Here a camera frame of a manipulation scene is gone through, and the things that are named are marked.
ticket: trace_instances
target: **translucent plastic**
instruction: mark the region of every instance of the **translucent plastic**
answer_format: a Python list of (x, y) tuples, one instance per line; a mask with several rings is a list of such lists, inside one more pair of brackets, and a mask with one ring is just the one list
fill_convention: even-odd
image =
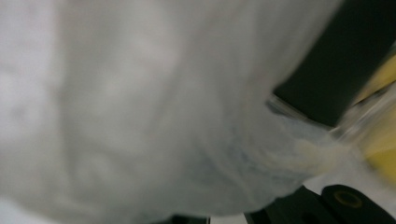
[(264, 105), (339, 1), (3, 2), (1, 57), (21, 53), (0, 65), (0, 195), (34, 212), (100, 224), (252, 211), (340, 148)]

